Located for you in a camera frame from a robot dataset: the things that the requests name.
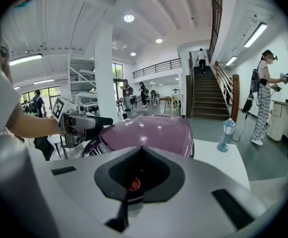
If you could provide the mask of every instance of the checkered pants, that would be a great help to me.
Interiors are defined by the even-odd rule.
[[[253,140],[262,140],[264,127],[269,115],[269,107],[271,104],[271,90],[270,88],[260,84],[259,92],[257,94],[258,116],[254,128]]]

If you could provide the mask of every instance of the ceiling light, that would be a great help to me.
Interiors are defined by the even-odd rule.
[[[264,32],[267,28],[267,24],[260,22],[258,27],[255,29],[254,33],[249,37],[249,39],[245,42],[244,47],[248,48],[253,44],[254,41]]]
[[[130,22],[133,22],[134,21],[134,16],[132,14],[127,14],[124,16],[124,20],[127,22],[127,23],[130,23]]]
[[[228,63],[226,64],[226,66],[229,66],[232,62],[234,62],[236,60],[237,57],[232,57],[230,59],[230,61],[228,61]]]
[[[32,55],[32,56],[27,56],[24,58],[19,58],[19,59],[15,59],[13,61],[9,62],[10,66],[22,63],[22,62],[26,62],[26,61],[32,61],[32,60],[36,60],[36,59],[41,59],[43,58],[42,54],[37,54],[37,55]]]
[[[34,85],[46,83],[46,82],[52,82],[52,81],[54,81],[54,79],[48,79],[48,80],[44,80],[44,81],[35,82]]]

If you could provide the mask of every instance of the small lamp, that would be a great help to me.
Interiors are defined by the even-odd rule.
[[[229,150],[229,146],[227,145],[230,136],[232,135],[235,128],[235,122],[230,118],[223,122],[223,132],[225,134],[223,143],[218,144],[217,149],[220,152],[226,153]]]

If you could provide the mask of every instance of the white pillar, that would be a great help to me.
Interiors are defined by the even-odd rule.
[[[182,73],[178,74],[178,79],[179,79],[179,90],[180,93],[182,94]]]
[[[118,121],[114,96],[112,73],[112,32],[113,26],[101,21],[95,44],[95,81],[99,110],[102,117]]]

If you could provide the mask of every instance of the gray floor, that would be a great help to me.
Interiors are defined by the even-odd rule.
[[[133,105],[133,110],[127,112],[127,116],[132,118],[136,115],[163,113],[165,103],[160,105],[148,106],[142,108],[140,112]],[[122,119],[122,109],[120,108],[120,118]],[[238,140],[239,133],[237,131],[244,130],[245,115],[239,112],[237,127],[233,138]],[[268,180],[288,176],[288,143],[285,141],[274,142],[267,137],[264,137],[263,146],[257,146],[251,143],[252,133],[256,123],[255,118],[247,118],[246,130],[242,134],[239,142],[230,141],[231,144],[236,144],[243,159],[247,175],[250,181]],[[193,132],[193,138],[222,142],[224,138],[222,121],[212,119],[190,119],[190,124]]]

